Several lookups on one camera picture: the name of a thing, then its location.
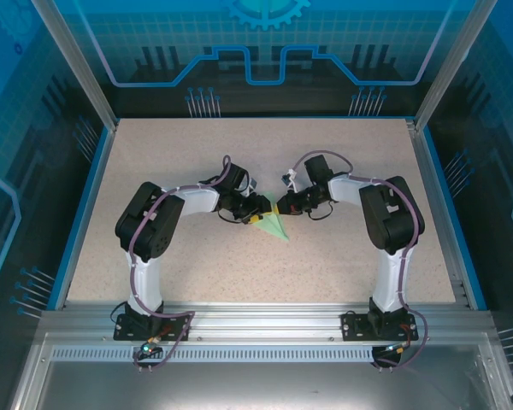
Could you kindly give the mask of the light green paper sheet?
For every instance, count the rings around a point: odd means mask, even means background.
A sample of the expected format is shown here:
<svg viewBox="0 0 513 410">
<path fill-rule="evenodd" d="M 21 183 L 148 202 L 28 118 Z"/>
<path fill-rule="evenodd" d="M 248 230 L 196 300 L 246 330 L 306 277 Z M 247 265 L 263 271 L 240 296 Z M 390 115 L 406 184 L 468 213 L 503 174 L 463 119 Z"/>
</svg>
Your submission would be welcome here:
<svg viewBox="0 0 513 410">
<path fill-rule="evenodd" d="M 286 228 L 282 216 L 279 214 L 273 194 L 271 192 L 266 192 L 264 196 L 269 199 L 272 206 L 272 212 L 270 214 L 265 214 L 254 224 L 254 226 L 261 231 L 265 231 L 274 237 L 288 242 L 289 237 L 286 233 Z"/>
</svg>

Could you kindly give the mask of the blue table side border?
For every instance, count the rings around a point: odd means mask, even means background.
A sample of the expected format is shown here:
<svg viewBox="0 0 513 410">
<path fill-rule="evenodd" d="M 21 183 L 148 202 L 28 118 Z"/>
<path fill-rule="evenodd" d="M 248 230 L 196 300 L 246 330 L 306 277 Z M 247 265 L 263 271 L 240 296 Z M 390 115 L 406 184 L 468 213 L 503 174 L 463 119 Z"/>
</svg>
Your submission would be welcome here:
<svg viewBox="0 0 513 410">
<path fill-rule="evenodd" d="M 447 183 L 447 178 L 445 176 L 445 171 L 439 160 L 437 149 L 435 148 L 431 132 L 428 130 L 427 126 L 422 131 L 422 140 L 424 141 L 425 147 L 427 148 L 430 160 L 433 163 L 433 171 L 440 186 L 440 195 L 442 196 L 442 200 L 445 203 L 444 208 L 446 214 L 448 215 L 448 222 L 446 224 L 452 231 L 451 239 L 449 239 L 448 242 L 454 248 L 451 253 L 454 257 L 454 260 L 458 264 L 457 270 L 463 277 L 462 282 L 464 289 L 466 290 L 468 304 L 474 310 L 485 311 L 488 309 L 486 298 L 484 297 L 483 291 L 481 289 L 479 278 L 469 253 L 467 242 L 463 235 L 463 229 L 460 225 L 454 199 Z"/>
<path fill-rule="evenodd" d="M 104 127 L 46 305 L 47 311 L 63 309 L 67 300 L 114 140 L 115 132 Z"/>
</svg>

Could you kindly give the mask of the grey metal panel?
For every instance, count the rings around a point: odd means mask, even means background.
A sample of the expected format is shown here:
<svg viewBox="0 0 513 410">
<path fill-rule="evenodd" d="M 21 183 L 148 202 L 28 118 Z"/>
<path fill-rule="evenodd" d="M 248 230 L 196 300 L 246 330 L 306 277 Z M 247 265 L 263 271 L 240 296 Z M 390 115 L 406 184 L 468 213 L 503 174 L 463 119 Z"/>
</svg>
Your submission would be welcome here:
<svg viewBox="0 0 513 410">
<path fill-rule="evenodd" d="M 34 346 L 7 410 L 513 410 L 501 348 L 434 345 L 406 367 L 368 363 L 54 362 Z"/>
</svg>

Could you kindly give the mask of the aluminium mounting rail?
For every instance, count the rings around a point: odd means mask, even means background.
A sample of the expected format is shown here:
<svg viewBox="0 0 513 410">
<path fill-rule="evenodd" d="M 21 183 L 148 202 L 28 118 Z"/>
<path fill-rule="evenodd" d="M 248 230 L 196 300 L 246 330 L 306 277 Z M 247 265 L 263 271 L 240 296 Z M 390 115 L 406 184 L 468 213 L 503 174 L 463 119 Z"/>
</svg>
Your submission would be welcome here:
<svg viewBox="0 0 513 410">
<path fill-rule="evenodd" d="M 112 303 L 70 302 L 62 310 L 42 314 L 37 343 L 111 344 Z M 193 311 L 190 344 L 339 344 L 340 315 L 365 313 L 365 303 L 234 303 L 170 302 L 166 312 Z M 497 341 L 488 311 L 460 309 L 454 303 L 416 305 L 421 337 L 431 345 L 474 345 Z"/>
</svg>

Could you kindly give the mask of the aluminium table side rail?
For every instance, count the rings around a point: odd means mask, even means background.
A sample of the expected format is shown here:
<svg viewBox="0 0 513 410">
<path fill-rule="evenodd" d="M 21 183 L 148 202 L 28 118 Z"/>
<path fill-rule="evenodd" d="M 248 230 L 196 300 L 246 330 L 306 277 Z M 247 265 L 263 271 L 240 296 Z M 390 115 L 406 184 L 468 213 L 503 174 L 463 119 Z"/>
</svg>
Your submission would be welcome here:
<svg viewBox="0 0 513 410">
<path fill-rule="evenodd" d="M 458 247 L 457 236 L 446 205 L 425 137 L 416 130 L 413 120 L 406 120 L 410 141 L 415 152 L 416 161 L 422 177 L 429 203 L 433 225 L 444 257 L 446 271 L 455 297 L 457 308 L 474 310 L 471 290 L 467 290 L 467 269 Z"/>
</svg>

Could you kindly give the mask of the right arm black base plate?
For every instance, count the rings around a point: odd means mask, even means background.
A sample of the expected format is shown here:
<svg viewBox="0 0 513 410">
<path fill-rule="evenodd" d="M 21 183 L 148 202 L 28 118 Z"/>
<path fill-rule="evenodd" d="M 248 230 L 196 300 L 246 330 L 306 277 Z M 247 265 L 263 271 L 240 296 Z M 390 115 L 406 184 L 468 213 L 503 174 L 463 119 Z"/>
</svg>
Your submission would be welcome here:
<svg viewBox="0 0 513 410">
<path fill-rule="evenodd" d="M 345 342 L 418 341 L 415 317 L 404 309 L 394 313 L 347 311 L 340 316 Z"/>
</svg>

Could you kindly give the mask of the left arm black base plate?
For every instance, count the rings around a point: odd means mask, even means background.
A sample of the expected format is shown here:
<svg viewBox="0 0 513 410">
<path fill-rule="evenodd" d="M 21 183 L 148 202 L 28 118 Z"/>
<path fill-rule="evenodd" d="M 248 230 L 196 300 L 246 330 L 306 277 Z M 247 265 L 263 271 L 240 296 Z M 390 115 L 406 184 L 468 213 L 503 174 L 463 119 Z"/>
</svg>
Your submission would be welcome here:
<svg viewBox="0 0 513 410">
<path fill-rule="evenodd" d="M 154 316 L 131 316 L 120 314 L 115 322 L 115 341 L 143 342 L 152 337 L 173 342 L 188 323 L 188 317 L 165 319 Z"/>
</svg>

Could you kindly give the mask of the aluminium frame post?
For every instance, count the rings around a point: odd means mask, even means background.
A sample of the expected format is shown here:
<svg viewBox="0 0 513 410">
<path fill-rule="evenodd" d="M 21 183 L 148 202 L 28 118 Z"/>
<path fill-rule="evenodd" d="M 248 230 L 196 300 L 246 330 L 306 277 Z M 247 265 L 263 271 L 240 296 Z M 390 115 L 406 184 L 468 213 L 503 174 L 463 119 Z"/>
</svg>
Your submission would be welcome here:
<svg viewBox="0 0 513 410">
<path fill-rule="evenodd" d="M 475 0 L 456 40 L 431 84 L 414 118 L 414 129 L 423 133 L 435 109 L 464 62 L 498 0 Z"/>
<path fill-rule="evenodd" d="M 110 132 L 116 132 L 118 121 L 115 114 L 55 2 L 53 0 L 31 0 L 31 3 L 103 125 Z"/>
</svg>

